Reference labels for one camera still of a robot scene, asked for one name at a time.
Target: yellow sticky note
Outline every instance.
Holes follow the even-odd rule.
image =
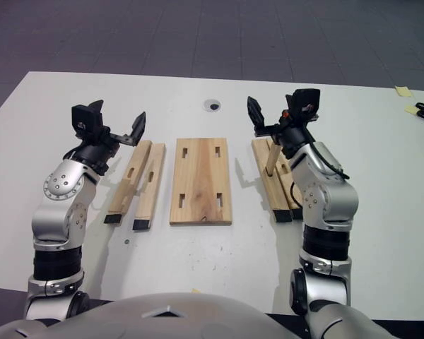
[[[416,115],[416,112],[419,111],[417,107],[414,106],[405,106],[405,112],[411,113],[413,115]]]
[[[408,87],[406,87],[406,86],[404,86],[404,87],[395,86],[395,88],[396,88],[397,94],[399,94],[401,97],[413,97],[413,94],[411,94]]]

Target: wooden plank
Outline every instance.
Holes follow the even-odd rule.
[[[276,222],[291,221],[289,205],[285,198],[278,173],[277,171],[273,171],[270,177],[266,171],[266,164],[270,153],[266,139],[253,139],[252,147],[257,168],[266,189],[267,200],[269,201],[270,209],[273,211]]]
[[[269,153],[269,158],[267,159],[266,171],[267,171],[267,174],[271,177],[271,175],[273,174],[273,171],[275,170],[275,164],[278,161],[281,148],[283,147],[272,143],[271,146],[269,146],[269,148],[270,148],[270,153]]]
[[[165,144],[156,143],[152,145],[149,151],[145,180],[136,207],[133,230],[147,230],[151,227],[164,160]]]
[[[177,139],[170,224],[231,222],[226,139]]]
[[[267,138],[266,140],[269,148],[273,147],[273,141],[270,138]],[[284,195],[286,197],[286,200],[288,201],[289,209],[292,213],[293,219],[303,219],[302,208],[297,205],[296,202],[294,202],[292,196],[290,195],[290,186],[292,185],[294,180],[292,178],[292,171],[290,170],[289,162],[285,158],[283,153],[279,154],[278,160],[275,164],[275,168],[280,178],[281,186],[283,187]],[[302,193],[297,187],[297,185],[294,185],[293,194],[298,202],[302,201]]]
[[[126,171],[114,194],[104,223],[115,224],[121,222],[121,217],[127,213],[136,187],[139,184],[143,169],[149,156],[152,143],[149,140],[140,141],[135,147]]]

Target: rectangular slot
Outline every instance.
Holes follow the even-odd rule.
[[[222,193],[217,193],[217,206],[223,207],[223,195]]]
[[[127,173],[127,179],[132,178],[132,174],[134,173],[135,167],[129,168],[129,173]]]
[[[283,173],[281,173],[281,174],[287,174],[287,173],[289,173],[288,168],[286,167],[285,164],[281,164],[281,169],[283,170]]]
[[[179,208],[184,208],[185,203],[185,194],[179,195]]]

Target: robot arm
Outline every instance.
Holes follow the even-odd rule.
[[[28,280],[26,319],[62,321],[88,309],[88,295],[79,291],[88,206],[100,176],[108,170],[119,144],[135,146],[144,132],[146,115],[138,116],[131,134],[117,136],[102,123],[103,101],[72,107],[72,125],[81,144],[45,180],[40,207],[32,219],[34,273]]]
[[[293,181],[302,192],[302,266],[290,277],[290,307],[305,317],[313,338],[393,338],[351,304],[350,230],[358,195],[348,175],[306,126],[317,120],[320,91],[286,95],[288,109],[279,124],[264,125],[258,102],[248,97],[256,136],[270,136],[289,160]]]

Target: cable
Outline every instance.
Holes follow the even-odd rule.
[[[292,184],[290,185],[290,190],[289,190],[290,197],[292,198],[292,200],[294,200],[294,203],[296,203],[298,207],[303,208],[302,204],[299,203],[297,199],[294,197],[294,185],[295,185],[294,182],[292,182]]]
[[[80,145],[78,145],[78,146],[74,147],[73,149],[71,149],[70,151],[68,151],[68,153],[66,153],[63,156],[63,160],[69,159],[74,152],[76,152],[77,150],[80,150],[85,145],[86,145],[85,141],[82,141]]]
[[[324,156],[322,154],[320,154],[319,150],[317,150],[316,146],[314,145],[314,142],[311,140],[311,138],[308,135],[307,129],[304,126],[303,130],[305,132],[305,135],[308,138],[308,142],[310,143],[311,149],[314,151],[314,153],[316,153],[316,155],[319,157],[320,160],[322,160],[322,162],[329,168],[331,169],[333,172],[335,172],[337,175],[339,175],[341,178],[343,179],[350,179],[350,177],[344,173],[343,169],[339,170],[337,168],[335,168],[332,164],[330,164],[328,161],[326,161],[326,159],[324,158]]]

